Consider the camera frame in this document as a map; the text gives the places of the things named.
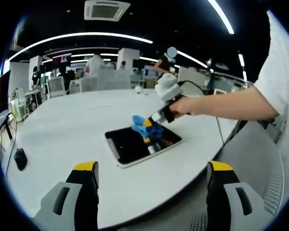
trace person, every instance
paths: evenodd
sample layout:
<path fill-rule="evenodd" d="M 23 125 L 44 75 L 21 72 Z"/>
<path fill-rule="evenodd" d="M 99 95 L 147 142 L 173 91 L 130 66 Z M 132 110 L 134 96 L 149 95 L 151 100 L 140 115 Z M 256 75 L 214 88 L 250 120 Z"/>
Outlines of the person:
<path fill-rule="evenodd" d="M 271 11 L 269 54 L 254 86 L 229 94 L 199 98 L 183 97 L 170 106 L 176 117 L 212 115 L 238 120 L 274 119 L 282 116 L 286 126 L 278 147 L 284 167 L 282 207 L 289 199 L 289 34 Z"/>
<path fill-rule="evenodd" d="M 165 73 L 169 73 L 171 67 L 174 68 L 175 59 L 169 57 L 166 53 L 164 53 L 154 65 L 154 70 L 161 72 L 162 74 L 158 77 L 159 79 Z"/>
<path fill-rule="evenodd" d="M 103 69 L 105 66 L 103 59 L 99 54 L 95 54 L 90 58 L 85 67 L 85 72 L 89 74 L 89 77 L 97 77 L 100 69 Z"/>
<path fill-rule="evenodd" d="M 40 86 L 40 71 L 38 70 L 37 66 L 33 68 L 32 81 L 33 81 L 33 88 Z"/>
<path fill-rule="evenodd" d="M 125 70 L 125 64 L 126 64 L 125 61 L 122 61 L 122 62 L 121 62 L 120 70 Z"/>

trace white t-shirt sleeve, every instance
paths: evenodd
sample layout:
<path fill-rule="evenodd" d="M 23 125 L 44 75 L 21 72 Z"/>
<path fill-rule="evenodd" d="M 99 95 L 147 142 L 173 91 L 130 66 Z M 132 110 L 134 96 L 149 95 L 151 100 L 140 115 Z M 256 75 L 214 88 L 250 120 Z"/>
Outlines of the white t-shirt sleeve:
<path fill-rule="evenodd" d="M 270 50 L 254 86 L 280 115 L 284 115 L 289 98 L 289 56 L 284 45 L 286 31 L 271 12 L 268 12 L 268 16 Z"/>

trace desk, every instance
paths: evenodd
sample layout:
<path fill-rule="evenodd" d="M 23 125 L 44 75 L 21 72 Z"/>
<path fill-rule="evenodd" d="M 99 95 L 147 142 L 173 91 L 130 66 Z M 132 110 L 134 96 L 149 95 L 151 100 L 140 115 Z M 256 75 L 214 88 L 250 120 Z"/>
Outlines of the desk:
<path fill-rule="evenodd" d="M 135 90 L 105 90 L 55 97 L 23 122 L 14 150 L 24 149 L 28 165 L 20 172 L 12 159 L 7 181 L 30 217 L 40 209 L 42 197 L 65 181 L 76 164 L 86 161 L 99 162 L 100 229 L 151 211 L 198 176 L 223 145 L 216 119 L 205 115 L 186 115 L 164 123 L 182 137 L 182 143 L 132 167 L 116 166 L 105 133 L 130 126 L 132 115 L 147 117 L 162 106 L 154 90 L 144 93 L 147 95 Z M 220 119 L 224 140 L 236 123 Z"/>
<path fill-rule="evenodd" d="M 37 104 L 37 107 L 39 106 L 39 101 L 38 101 L 38 94 L 40 93 L 40 89 L 36 89 L 36 90 L 31 90 L 29 92 L 25 93 L 25 96 L 30 96 L 30 95 L 35 95 L 35 103 Z"/>

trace hand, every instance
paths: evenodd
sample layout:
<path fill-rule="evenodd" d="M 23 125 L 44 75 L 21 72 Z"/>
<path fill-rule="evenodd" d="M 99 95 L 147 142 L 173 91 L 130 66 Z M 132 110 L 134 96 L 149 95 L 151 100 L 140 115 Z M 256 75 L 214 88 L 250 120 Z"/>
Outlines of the hand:
<path fill-rule="evenodd" d="M 175 118 L 179 118 L 187 113 L 196 115 L 196 113 L 193 112 L 193 104 L 196 100 L 196 98 L 182 97 L 177 102 L 171 104 L 169 108 L 174 113 Z"/>

